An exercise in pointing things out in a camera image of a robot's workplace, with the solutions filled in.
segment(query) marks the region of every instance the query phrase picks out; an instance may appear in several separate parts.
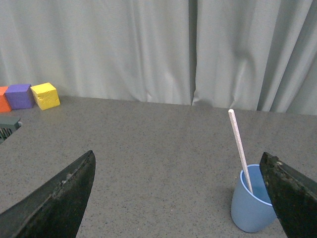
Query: gray object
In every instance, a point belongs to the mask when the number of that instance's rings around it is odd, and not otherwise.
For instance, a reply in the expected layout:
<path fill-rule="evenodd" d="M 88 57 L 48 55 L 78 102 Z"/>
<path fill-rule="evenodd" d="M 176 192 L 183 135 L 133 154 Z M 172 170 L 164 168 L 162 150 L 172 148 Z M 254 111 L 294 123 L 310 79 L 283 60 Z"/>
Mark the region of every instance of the gray object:
<path fill-rule="evenodd" d="M 1 238 L 75 238 L 95 177 L 88 151 L 29 196 L 0 214 Z"/>
<path fill-rule="evenodd" d="M 0 116 L 0 144 L 20 128 L 19 117 Z"/>
<path fill-rule="evenodd" d="M 267 152 L 260 170 L 287 237 L 317 237 L 317 183 Z"/>

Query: orange cube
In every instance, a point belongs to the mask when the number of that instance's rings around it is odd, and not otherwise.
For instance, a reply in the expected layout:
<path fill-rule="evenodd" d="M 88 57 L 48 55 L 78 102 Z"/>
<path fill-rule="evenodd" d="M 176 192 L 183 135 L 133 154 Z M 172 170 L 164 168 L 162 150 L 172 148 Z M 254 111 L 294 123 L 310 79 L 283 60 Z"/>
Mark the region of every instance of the orange cube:
<path fill-rule="evenodd" d="M 11 106 L 4 94 L 7 89 L 8 87 L 0 87 L 0 113 L 11 112 Z"/>

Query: purple cube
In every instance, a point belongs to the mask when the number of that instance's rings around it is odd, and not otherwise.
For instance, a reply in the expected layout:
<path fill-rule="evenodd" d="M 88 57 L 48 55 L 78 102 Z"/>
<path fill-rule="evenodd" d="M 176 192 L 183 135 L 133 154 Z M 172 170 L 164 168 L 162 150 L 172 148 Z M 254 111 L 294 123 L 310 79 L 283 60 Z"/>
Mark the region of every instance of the purple cube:
<path fill-rule="evenodd" d="M 35 104 L 31 84 L 10 85 L 5 92 L 12 109 L 32 108 Z"/>

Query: yellow cube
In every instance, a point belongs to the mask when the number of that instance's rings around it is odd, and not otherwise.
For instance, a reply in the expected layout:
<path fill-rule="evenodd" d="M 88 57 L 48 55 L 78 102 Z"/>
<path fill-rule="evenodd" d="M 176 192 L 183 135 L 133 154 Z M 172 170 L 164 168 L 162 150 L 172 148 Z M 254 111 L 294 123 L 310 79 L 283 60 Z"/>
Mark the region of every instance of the yellow cube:
<path fill-rule="evenodd" d="M 37 105 L 45 110 L 60 105 L 56 88 L 50 83 L 32 86 L 31 90 Z"/>

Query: wooden stick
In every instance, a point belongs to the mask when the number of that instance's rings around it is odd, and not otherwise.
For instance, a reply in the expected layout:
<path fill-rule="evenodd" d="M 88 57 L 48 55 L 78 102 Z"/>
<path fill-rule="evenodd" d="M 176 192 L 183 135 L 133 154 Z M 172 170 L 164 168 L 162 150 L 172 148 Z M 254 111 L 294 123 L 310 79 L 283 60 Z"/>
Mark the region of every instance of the wooden stick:
<path fill-rule="evenodd" d="M 232 129 L 233 129 L 234 137 L 236 139 L 236 143 L 237 143 L 237 147 L 238 147 L 238 151 L 239 151 L 239 155 L 240 155 L 240 160 L 242 163 L 243 172 L 244 172 L 244 175 L 245 175 L 246 180 L 247 180 L 249 191 L 253 194 L 251 180 L 250 180 L 249 171 L 248 171 L 248 167 L 247 167 L 246 157 L 245 157 L 244 151 L 243 151 L 243 146 L 242 146 L 242 142 L 241 142 L 241 138 L 240 138 L 240 133 L 239 133 L 236 115 L 234 114 L 233 109 L 230 109 L 228 111 L 228 113 L 229 113 Z"/>

